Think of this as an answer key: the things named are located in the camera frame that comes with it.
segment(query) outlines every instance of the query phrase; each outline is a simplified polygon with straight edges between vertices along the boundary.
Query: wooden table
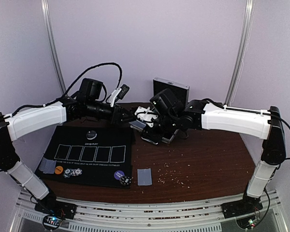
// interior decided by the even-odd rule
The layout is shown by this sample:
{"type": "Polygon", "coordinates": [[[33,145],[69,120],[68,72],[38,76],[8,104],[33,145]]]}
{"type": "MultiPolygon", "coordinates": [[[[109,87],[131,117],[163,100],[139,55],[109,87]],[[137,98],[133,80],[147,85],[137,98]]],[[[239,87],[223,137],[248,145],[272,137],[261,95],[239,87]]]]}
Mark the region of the wooden table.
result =
{"type": "MultiPolygon", "coordinates": [[[[125,104],[125,107],[144,103],[125,104]]],[[[67,125],[101,127],[105,122],[80,119],[67,125]]],[[[59,197],[107,203],[170,203],[210,199],[242,193],[255,165],[237,133],[189,130],[189,138],[176,137],[170,145],[152,145],[135,132],[132,145],[130,189],[93,187],[44,179],[59,197]],[[151,186],[137,185],[137,169],[151,168],[151,186]]]]}

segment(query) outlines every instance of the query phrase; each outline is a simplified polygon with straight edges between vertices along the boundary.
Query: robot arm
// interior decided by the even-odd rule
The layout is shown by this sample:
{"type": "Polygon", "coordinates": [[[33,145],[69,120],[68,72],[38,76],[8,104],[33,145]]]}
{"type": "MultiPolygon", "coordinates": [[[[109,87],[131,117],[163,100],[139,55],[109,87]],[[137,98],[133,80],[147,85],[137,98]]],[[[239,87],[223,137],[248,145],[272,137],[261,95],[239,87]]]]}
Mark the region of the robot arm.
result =
{"type": "Polygon", "coordinates": [[[146,122],[141,136],[146,141],[157,144],[164,133],[180,129],[224,130],[244,133],[263,139],[261,159],[245,190],[243,199],[236,203],[223,204],[226,218],[242,213],[252,213],[260,205],[267,183],[275,170],[286,158],[285,138],[279,109],[247,110],[228,107],[208,100],[192,100],[184,107],[169,90],[165,89],[151,100],[153,111],[139,108],[135,115],[146,122]]]}
{"type": "MultiPolygon", "coordinates": [[[[42,108],[31,108],[16,115],[0,113],[0,169],[9,174],[19,185],[27,189],[40,205],[49,211],[56,211],[56,196],[45,183],[27,167],[16,154],[12,142],[18,138],[47,126],[71,121],[83,116],[107,119],[112,124],[131,121],[130,113],[116,105],[102,103],[100,96],[102,82],[83,79],[80,90],[72,97],[62,97],[58,102],[42,108]]],[[[117,88],[116,96],[111,99],[122,99],[129,87],[117,88]]]]}

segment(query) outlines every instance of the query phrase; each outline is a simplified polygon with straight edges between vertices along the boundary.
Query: orange token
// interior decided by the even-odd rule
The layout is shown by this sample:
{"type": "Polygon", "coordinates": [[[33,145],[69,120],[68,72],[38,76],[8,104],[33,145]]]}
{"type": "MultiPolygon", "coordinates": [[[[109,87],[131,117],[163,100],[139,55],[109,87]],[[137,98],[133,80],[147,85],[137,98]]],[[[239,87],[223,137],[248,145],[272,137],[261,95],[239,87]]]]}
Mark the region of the orange token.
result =
{"type": "Polygon", "coordinates": [[[59,175],[59,174],[61,174],[62,172],[63,172],[63,167],[61,167],[61,166],[57,166],[57,167],[55,168],[55,174],[59,175]]]}

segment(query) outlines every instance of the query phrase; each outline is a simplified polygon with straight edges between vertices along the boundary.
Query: white wall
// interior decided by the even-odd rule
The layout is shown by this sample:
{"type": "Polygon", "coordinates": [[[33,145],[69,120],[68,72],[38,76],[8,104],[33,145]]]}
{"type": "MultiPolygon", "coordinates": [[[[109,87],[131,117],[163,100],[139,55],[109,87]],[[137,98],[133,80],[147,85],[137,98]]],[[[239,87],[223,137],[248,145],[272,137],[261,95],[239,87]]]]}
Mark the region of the white wall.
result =
{"type": "MultiPolygon", "coordinates": [[[[0,111],[41,104],[60,96],[39,0],[0,0],[0,111]]],[[[16,143],[23,161],[35,169],[53,128],[16,143]]],[[[0,232],[7,231],[20,187],[0,173],[0,232]]]]}
{"type": "MultiPolygon", "coordinates": [[[[256,1],[244,68],[232,106],[269,109],[278,106],[290,123],[290,0],[256,1]]],[[[287,156],[290,132],[285,126],[287,156]]],[[[255,161],[260,158],[261,141],[243,136],[255,161]]],[[[290,160],[285,161],[269,185],[277,189],[290,222],[290,160]]]]}
{"type": "MultiPolygon", "coordinates": [[[[131,87],[126,102],[149,101],[156,76],[190,85],[190,99],[224,101],[245,7],[238,0],[49,1],[66,84],[89,66],[117,62],[131,87]]],[[[103,67],[87,77],[111,92],[117,73],[103,67]]]]}

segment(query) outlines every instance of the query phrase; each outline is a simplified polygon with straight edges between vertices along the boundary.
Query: purple token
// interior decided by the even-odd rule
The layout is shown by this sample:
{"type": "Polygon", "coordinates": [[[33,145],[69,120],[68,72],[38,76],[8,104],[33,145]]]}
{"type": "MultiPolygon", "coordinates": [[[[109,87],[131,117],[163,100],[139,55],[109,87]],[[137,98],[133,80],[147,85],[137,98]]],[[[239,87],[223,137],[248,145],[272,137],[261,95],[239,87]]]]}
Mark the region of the purple token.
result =
{"type": "Polygon", "coordinates": [[[115,177],[115,179],[116,180],[119,180],[122,176],[124,176],[125,174],[124,174],[124,172],[123,171],[116,171],[115,173],[114,173],[114,177],[115,177]]]}

